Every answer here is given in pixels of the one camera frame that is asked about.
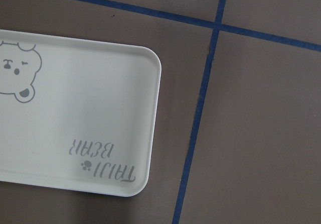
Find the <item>cream bear print tray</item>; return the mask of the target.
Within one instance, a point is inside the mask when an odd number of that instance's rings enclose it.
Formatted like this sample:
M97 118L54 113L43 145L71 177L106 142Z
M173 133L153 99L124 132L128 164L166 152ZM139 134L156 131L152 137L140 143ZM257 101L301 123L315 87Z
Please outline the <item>cream bear print tray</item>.
M146 47L1 30L1 181L140 193L161 71Z

